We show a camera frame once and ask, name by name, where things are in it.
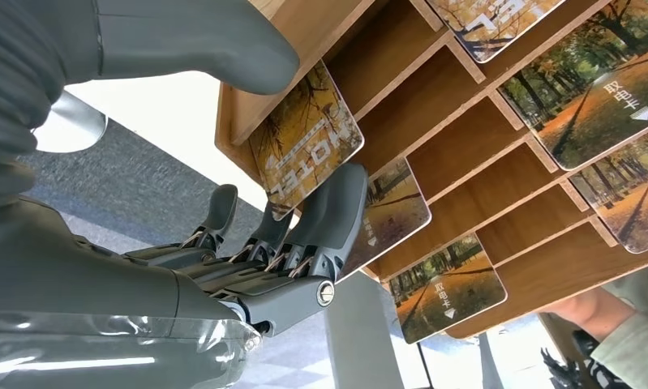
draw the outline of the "arrow symbol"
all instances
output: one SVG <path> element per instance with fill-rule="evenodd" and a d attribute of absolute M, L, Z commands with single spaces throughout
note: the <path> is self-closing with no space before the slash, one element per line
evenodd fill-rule
<path fill-rule="evenodd" d="M 634 120 L 642 120 L 644 122 L 648 122 L 648 107 L 644 107 L 642 109 L 639 109 L 637 112 L 635 112 L 632 115 L 632 119 L 634 119 Z"/>

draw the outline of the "metal joint screw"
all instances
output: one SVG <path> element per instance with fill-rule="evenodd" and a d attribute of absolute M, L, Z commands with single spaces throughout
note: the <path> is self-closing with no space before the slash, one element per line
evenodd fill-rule
<path fill-rule="evenodd" d="M 316 291 L 316 300 L 319 302 L 320 306 L 324 308 L 331 305 L 333 302 L 333 297 L 336 295 L 336 288 L 333 286 L 333 282 L 324 281 L 319 284 L 319 289 Z"/>

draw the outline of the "metal rod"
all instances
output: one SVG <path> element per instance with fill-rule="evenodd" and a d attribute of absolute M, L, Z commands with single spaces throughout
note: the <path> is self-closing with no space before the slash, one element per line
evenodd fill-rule
<path fill-rule="evenodd" d="M 193 233 L 191 237 L 189 237 L 186 241 L 181 243 L 180 248 L 184 249 L 184 248 L 188 247 L 192 242 L 195 241 L 195 239 L 197 239 L 198 237 L 201 237 L 203 233 L 204 233 L 204 231 L 197 231 L 196 233 Z"/>
<path fill-rule="evenodd" d="M 264 271 L 269 272 L 271 269 L 275 268 L 278 266 L 278 263 L 280 263 L 283 258 L 285 258 L 285 253 L 278 255 L 271 263 L 264 269 Z"/>
<path fill-rule="evenodd" d="M 235 259 L 238 259 L 238 257 L 240 257 L 240 255 L 243 255 L 243 254 L 245 254 L 246 252 L 248 252 L 249 250 L 252 250 L 252 248 L 253 248 L 254 246 L 255 246 L 255 245 L 247 245 L 247 246 L 244 246 L 244 247 L 242 248 L 242 250 L 240 250 L 236 255 L 233 255 L 233 257 L 231 257 L 231 258 L 228 260 L 228 262 L 229 262 L 229 263 L 233 263 L 233 262 L 235 261 Z"/>
<path fill-rule="evenodd" d="M 429 388 L 434 389 L 433 382 L 431 381 L 431 373 L 429 373 L 429 366 L 427 365 L 427 360 L 424 358 L 424 351 L 422 350 L 422 343 L 417 343 L 417 349 L 419 350 L 419 356 L 422 358 L 422 365 L 424 366 L 424 371 L 427 373 L 427 379 L 429 380 Z"/>
<path fill-rule="evenodd" d="M 302 261 L 302 262 L 301 262 L 297 267 L 295 267 L 295 269 L 293 269 L 293 271 L 290 272 L 290 274 L 288 275 L 288 277 L 290 277 L 290 278 L 295 278 L 295 276 L 296 276 L 297 274 L 299 274 L 299 272 L 301 272 L 302 269 L 303 269 L 307 264 L 309 264 L 309 262 L 311 262 L 311 260 L 312 260 L 313 258 L 314 258 L 314 257 L 309 257 L 309 258 L 303 260 L 303 261 Z"/>

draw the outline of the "card slot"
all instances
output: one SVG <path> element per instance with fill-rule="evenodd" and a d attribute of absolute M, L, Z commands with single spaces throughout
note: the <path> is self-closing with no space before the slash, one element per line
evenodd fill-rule
<path fill-rule="evenodd" d="M 429 203 L 434 203 L 520 146 L 500 111 L 482 100 L 408 156 Z"/>
<path fill-rule="evenodd" d="M 577 188 L 574 187 L 572 182 L 569 180 L 564 180 L 560 183 L 562 189 L 567 192 L 567 196 L 574 202 L 580 212 L 584 212 L 587 209 L 590 209 L 589 204 L 584 200 L 584 197 L 581 196 Z"/>
<path fill-rule="evenodd" d="M 434 29 L 434 31 L 439 31 L 441 28 L 445 27 L 443 21 L 432 10 L 426 0 L 410 0 L 410 2 L 424 20 L 427 21 L 429 26 Z"/>
<path fill-rule="evenodd" d="M 579 210 L 567 191 L 553 186 L 479 231 L 493 265 L 502 266 L 586 223 L 594 212 Z"/>
<path fill-rule="evenodd" d="M 558 164 L 553 160 L 550 154 L 543 148 L 543 145 L 534 137 L 532 134 L 528 134 L 525 140 L 526 144 L 529 145 L 531 151 L 536 154 L 543 166 L 548 169 L 549 172 L 554 173 L 560 170 Z"/>
<path fill-rule="evenodd" d="M 522 144 L 429 206 L 431 223 L 377 259 L 387 280 L 550 189 L 560 179 Z"/>
<path fill-rule="evenodd" d="M 461 103 L 477 90 L 450 49 L 440 49 L 359 121 L 367 145 L 356 160 L 375 172 L 409 155 L 444 127 L 448 115 L 463 114 Z"/>
<path fill-rule="evenodd" d="M 584 223 L 499 267 L 508 300 L 447 333 L 468 338 L 644 267 L 648 251 L 630 254 L 621 246 L 610 247 L 591 223 Z"/>
<path fill-rule="evenodd" d="M 467 69 L 472 78 L 476 83 L 482 83 L 486 81 L 486 75 L 481 71 L 481 68 L 478 67 L 476 62 L 470 57 L 462 44 L 457 40 L 453 34 L 453 38 L 448 40 L 446 44 L 450 51 L 453 52 L 455 58 Z"/>
<path fill-rule="evenodd" d="M 491 99 L 491 102 L 498 107 L 500 112 L 505 116 L 515 130 L 526 129 L 524 122 L 519 118 L 519 115 L 517 115 L 510 104 L 502 97 L 500 92 L 491 92 L 488 94 L 488 97 Z"/>
<path fill-rule="evenodd" d="M 408 0 L 380 10 L 327 61 L 355 118 L 363 118 L 445 45 L 447 31 L 435 32 Z"/>

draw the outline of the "sleeve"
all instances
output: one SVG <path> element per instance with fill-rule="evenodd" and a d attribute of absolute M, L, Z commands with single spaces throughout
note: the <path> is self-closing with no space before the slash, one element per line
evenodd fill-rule
<path fill-rule="evenodd" d="M 648 317 L 635 314 L 591 354 L 633 389 L 648 389 Z"/>

